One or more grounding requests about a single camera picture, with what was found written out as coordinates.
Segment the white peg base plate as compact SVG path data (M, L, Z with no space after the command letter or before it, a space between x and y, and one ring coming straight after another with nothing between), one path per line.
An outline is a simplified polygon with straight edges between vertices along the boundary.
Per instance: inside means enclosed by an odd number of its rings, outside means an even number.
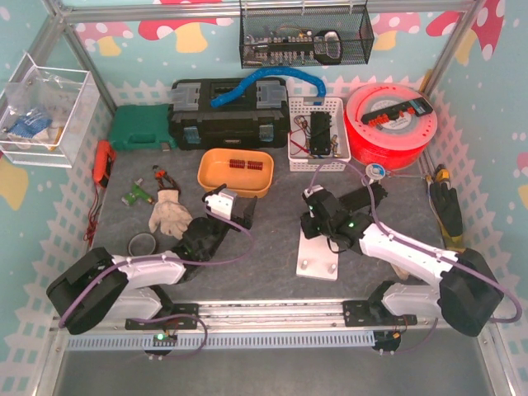
M338 254L331 248L332 244L323 235L307 239L303 231L300 231L296 275L323 281L336 281Z

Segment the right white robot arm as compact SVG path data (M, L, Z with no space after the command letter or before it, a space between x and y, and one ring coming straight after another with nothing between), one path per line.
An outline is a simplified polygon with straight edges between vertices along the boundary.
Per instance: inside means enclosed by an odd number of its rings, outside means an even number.
M308 206L301 217L307 240L323 237L331 252L353 250L383 260L422 280L422 285L390 283L379 304L394 316L443 318L454 330L477 337L508 297L516 308L509 320L521 318L519 300L500 285L480 252L445 250L419 242L383 224L376 212L387 196L372 177L360 175L363 186L340 198L312 180L303 191Z

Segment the white work glove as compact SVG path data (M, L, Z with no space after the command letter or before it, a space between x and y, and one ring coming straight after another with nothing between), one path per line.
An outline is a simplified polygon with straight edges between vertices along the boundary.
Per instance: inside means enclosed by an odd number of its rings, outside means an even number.
M151 233L159 230L164 235L181 239L192 220L187 208L179 202L179 191L164 189L158 191L148 228Z

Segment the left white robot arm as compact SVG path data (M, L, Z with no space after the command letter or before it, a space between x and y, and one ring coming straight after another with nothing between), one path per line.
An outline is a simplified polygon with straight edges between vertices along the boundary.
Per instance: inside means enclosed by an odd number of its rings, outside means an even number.
M216 261L214 256L229 230L249 236L258 198L245 207L226 185L202 197L205 215L194 218L170 250L143 256L110 254L103 247L87 252L53 280L46 294L59 315L58 325L72 335L83 334L108 314L136 323L159 323L171 303L162 285L192 279L198 270L242 261L250 255Z

